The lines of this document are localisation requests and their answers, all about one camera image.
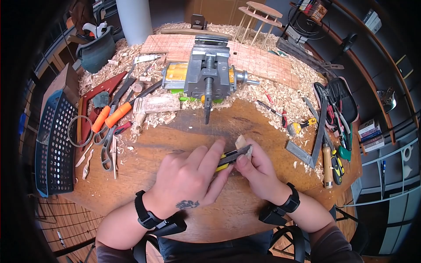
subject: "black wrist mount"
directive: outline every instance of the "black wrist mount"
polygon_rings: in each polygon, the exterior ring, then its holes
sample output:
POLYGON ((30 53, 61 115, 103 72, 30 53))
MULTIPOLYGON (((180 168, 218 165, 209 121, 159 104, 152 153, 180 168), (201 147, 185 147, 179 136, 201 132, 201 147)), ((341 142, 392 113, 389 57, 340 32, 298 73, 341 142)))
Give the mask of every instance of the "black wrist mount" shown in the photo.
POLYGON ((259 213, 259 220, 266 224, 272 224, 277 226, 284 226, 287 220, 283 218, 286 213, 294 212, 300 205, 300 198, 294 185, 287 183, 292 190, 292 195, 289 196, 288 200, 283 205, 275 205, 269 203, 268 206, 264 207, 259 213))
POLYGON ((143 190, 136 193, 134 205, 137 215, 139 216, 137 220, 139 224, 146 229, 152 229, 155 227, 154 230, 147 231, 148 234, 153 234, 155 236, 167 236, 184 232, 187 229, 186 222, 177 215, 172 215, 169 218, 162 220, 157 218, 151 211, 146 211, 142 199, 144 193, 145 191, 143 190))

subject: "forearm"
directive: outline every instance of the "forearm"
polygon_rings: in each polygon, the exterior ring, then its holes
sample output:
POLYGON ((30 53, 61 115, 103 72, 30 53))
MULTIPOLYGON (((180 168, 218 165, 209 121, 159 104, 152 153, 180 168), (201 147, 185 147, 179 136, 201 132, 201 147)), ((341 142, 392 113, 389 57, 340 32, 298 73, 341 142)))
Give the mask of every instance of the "forearm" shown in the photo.
MULTIPOLYGON (((165 219, 170 216, 161 211, 160 205, 154 203, 148 192, 143 195, 143 203, 146 211, 152 211, 158 218, 165 219)), ((98 227, 96 241, 97 245, 104 244, 114 249, 127 250, 134 247, 146 231, 148 229, 138 222, 134 201, 130 201, 104 217, 98 227)))
MULTIPOLYGON (((277 205, 282 205, 292 194, 291 189, 286 184, 282 184, 282 197, 277 205)), ((309 233, 310 241, 313 244, 323 235, 330 227, 336 225, 332 215, 315 199, 298 193, 300 196, 300 205, 293 213, 287 215, 297 224, 303 231, 309 233)))

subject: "scissor handle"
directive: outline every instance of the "scissor handle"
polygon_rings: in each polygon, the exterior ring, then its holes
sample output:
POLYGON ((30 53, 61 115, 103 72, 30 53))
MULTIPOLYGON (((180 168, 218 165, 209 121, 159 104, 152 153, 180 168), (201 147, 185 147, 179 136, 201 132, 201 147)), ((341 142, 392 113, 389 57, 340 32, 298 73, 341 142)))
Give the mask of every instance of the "scissor handle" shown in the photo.
POLYGON ((112 163, 112 159, 111 159, 111 154, 109 153, 109 148, 112 144, 112 136, 114 134, 114 130, 117 126, 114 125, 107 133, 107 136, 105 137, 104 140, 104 145, 102 146, 101 149, 101 163, 102 163, 102 167, 104 168, 104 170, 106 170, 107 172, 111 172, 113 170, 113 163, 112 163))
POLYGON ((104 144, 104 141, 107 138, 108 130, 109 130, 108 126, 104 125, 104 128, 102 128, 98 133, 95 133, 93 137, 93 143, 95 145, 104 144))

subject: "wooden stand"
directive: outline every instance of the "wooden stand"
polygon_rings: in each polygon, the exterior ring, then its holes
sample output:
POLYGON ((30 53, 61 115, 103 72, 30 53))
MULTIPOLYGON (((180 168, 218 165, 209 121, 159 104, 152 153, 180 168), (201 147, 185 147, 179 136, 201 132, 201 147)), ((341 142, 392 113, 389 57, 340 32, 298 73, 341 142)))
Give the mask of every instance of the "wooden stand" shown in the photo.
POLYGON ((263 28, 263 26, 265 24, 270 24, 271 25, 270 26, 270 29, 269 29, 266 37, 265 37, 265 39, 263 40, 262 45, 260 47, 260 49, 263 49, 263 47, 264 47, 264 45, 265 45, 265 43, 267 41, 267 38, 269 37, 270 32, 273 29, 273 26, 282 28, 282 23, 279 22, 279 21, 277 21, 278 18, 281 18, 282 17, 282 14, 279 13, 278 11, 276 11, 275 9, 270 8, 269 6, 266 6, 266 5, 263 5, 263 4, 260 4, 260 3, 249 1, 249 2, 247 2, 247 5, 248 5, 247 8, 244 7, 244 6, 238 8, 238 10, 240 10, 241 12, 243 12, 244 15, 242 16, 241 22, 240 22, 240 24, 238 26, 238 30, 235 33, 234 40, 239 36, 240 30, 242 28, 242 25, 247 20, 246 19, 246 16, 250 16, 250 21, 247 24, 247 27, 246 27, 246 29, 244 31, 244 34, 243 34, 242 38, 241 39, 238 39, 238 40, 239 40, 240 43, 243 43, 244 42, 244 39, 248 36, 248 28, 250 27, 250 24, 251 24, 253 18, 256 18, 257 20, 262 21, 262 24, 260 25, 259 29, 257 30, 256 36, 253 38, 253 41, 251 42, 251 45, 253 45, 253 43, 256 41, 257 36, 259 35, 260 30, 263 28), (264 15, 262 16, 260 14, 257 14, 256 13, 257 11, 259 11, 259 13, 264 13, 264 15))

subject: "cross slide vise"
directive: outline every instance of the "cross slide vise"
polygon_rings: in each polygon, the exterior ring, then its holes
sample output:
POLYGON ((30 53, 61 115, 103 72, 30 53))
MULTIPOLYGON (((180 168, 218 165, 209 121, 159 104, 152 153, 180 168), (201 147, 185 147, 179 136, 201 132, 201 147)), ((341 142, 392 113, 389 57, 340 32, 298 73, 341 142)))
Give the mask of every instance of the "cross slide vise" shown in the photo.
POLYGON ((247 71, 228 66, 229 47, 226 37, 198 35, 188 63, 170 63, 163 69, 165 89, 184 89, 188 97, 204 104, 205 124, 209 123, 212 101, 224 99, 237 90, 237 84, 259 85, 249 80, 247 71))

